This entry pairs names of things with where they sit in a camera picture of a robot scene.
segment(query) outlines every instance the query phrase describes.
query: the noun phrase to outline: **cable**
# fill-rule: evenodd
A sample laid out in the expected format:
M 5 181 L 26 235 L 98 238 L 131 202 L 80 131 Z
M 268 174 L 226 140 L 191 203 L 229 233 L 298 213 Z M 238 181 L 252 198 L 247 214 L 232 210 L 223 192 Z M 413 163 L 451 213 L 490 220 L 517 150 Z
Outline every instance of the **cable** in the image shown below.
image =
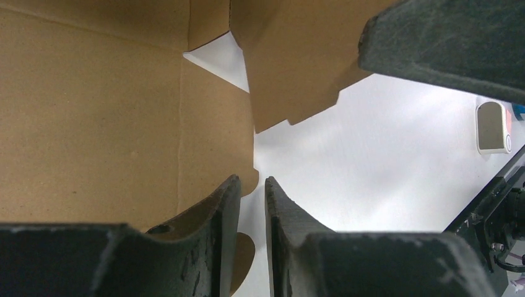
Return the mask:
M 507 262 L 502 262 L 496 256 L 494 256 L 494 262 L 496 263 L 497 266 L 507 271 L 516 272 L 516 273 L 525 273 L 525 265 L 512 265 Z

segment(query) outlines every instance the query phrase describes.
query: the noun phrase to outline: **white backdrop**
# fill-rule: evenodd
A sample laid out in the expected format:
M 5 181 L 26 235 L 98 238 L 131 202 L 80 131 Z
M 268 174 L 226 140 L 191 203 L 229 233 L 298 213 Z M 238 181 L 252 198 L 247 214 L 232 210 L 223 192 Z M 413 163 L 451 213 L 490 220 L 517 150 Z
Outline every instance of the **white backdrop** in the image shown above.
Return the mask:
M 230 34 L 185 57 L 248 91 L 242 50 Z M 257 250 L 234 296 L 270 296 L 263 187 L 270 175 L 336 231 L 443 231 L 525 144 L 525 126 L 514 119 L 511 155 L 478 153 L 475 107 L 485 100 L 372 75 L 342 90 L 332 108 L 255 135 L 261 179 L 241 202 L 239 231 Z

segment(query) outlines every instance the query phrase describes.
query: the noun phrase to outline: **brown cardboard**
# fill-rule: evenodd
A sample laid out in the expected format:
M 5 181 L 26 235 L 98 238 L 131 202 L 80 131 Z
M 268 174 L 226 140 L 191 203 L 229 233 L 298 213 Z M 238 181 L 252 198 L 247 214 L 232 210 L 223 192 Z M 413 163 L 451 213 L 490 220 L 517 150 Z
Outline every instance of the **brown cardboard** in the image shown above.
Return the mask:
M 189 50 L 195 50 L 229 30 L 230 0 L 191 0 Z
M 367 20 L 397 0 L 232 0 L 230 27 L 243 49 L 256 132 L 337 102 L 369 73 L 357 67 Z
M 186 1 L 151 2 L 2 0 L 2 221 L 147 230 L 255 188 L 248 94 L 183 60 Z
M 0 220 L 145 231 L 231 174 L 248 194 L 253 123 L 335 104 L 367 75 L 366 20 L 392 2 L 0 0 Z M 250 98 L 182 58 L 230 29 Z M 235 288 L 255 250 L 237 248 Z

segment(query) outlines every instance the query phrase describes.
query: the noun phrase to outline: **white device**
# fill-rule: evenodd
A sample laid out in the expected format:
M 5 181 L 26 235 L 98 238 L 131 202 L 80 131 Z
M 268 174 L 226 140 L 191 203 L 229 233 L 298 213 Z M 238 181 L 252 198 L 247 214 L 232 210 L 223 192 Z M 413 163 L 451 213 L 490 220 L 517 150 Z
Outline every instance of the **white device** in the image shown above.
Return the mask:
M 488 101 L 476 109 L 476 138 L 480 154 L 510 153 L 511 113 L 499 102 Z

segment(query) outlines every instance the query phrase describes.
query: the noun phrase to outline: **black metal frame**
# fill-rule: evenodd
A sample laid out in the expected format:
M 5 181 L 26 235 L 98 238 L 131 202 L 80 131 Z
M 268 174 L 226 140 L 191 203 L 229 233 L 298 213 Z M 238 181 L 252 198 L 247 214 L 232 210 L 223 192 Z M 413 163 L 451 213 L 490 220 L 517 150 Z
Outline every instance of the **black metal frame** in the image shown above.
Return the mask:
M 525 2 L 403 0 L 370 19 L 367 71 L 525 105 Z
M 487 277 L 498 294 L 508 286 L 506 270 L 498 265 L 516 243 L 517 222 L 509 216 L 508 199 L 525 182 L 525 147 L 501 169 L 472 202 L 452 221 L 446 231 L 456 233 L 472 246 Z M 493 243 L 504 246 L 494 251 Z
M 1 225 L 0 296 L 230 296 L 240 181 L 152 228 Z
M 266 180 L 273 297 L 496 296 L 471 247 L 451 233 L 335 233 Z

